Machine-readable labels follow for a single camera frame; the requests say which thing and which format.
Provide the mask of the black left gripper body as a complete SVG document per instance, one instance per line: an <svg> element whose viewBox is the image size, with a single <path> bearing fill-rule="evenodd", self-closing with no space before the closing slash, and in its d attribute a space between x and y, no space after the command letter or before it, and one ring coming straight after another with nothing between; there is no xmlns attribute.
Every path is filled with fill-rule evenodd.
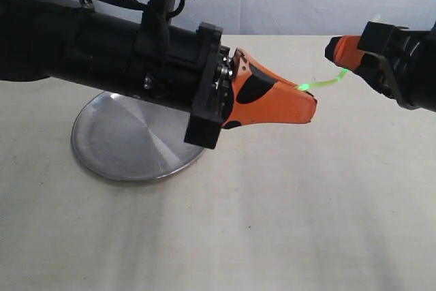
<svg viewBox="0 0 436 291"><path fill-rule="evenodd" d="M189 115L184 142L214 149L229 112L230 67L220 27L201 23L195 31L142 23L136 39L142 85L136 98Z"/></svg>

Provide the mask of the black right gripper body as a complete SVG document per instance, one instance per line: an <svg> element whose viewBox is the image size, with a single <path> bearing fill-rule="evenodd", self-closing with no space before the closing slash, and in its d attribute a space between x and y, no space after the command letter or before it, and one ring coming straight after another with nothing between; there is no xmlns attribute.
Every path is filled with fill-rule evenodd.
<svg viewBox="0 0 436 291"><path fill-rule="evenodd" d="M435 109L435 28L411 30L368 22L358 49L379 61L372 88L408 110Z"/></svg>

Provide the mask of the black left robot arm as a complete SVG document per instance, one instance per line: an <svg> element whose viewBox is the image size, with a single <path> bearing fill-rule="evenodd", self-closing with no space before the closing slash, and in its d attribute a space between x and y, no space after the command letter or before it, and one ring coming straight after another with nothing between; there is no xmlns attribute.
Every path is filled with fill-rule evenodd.
<svg viewBox="0 0 436 291"><path fill-rule="evenodd" d="M1 0L1 79L53 77L187 112L184 141L207 149L223 129L312 120L314 96L224 46L219 27L142 13L134 23L83 1Z"/></svg>

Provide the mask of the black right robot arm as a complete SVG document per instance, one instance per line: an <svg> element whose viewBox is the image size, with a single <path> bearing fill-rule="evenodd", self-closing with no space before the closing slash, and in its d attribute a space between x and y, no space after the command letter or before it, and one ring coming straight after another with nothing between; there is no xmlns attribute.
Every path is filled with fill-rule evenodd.
<svg viewBox="0 0 436 291"><path fill-rule="evenodd" d="M360 35L332 37L324 56L401 108L435 112L435 28L369 21Z"/></svg>

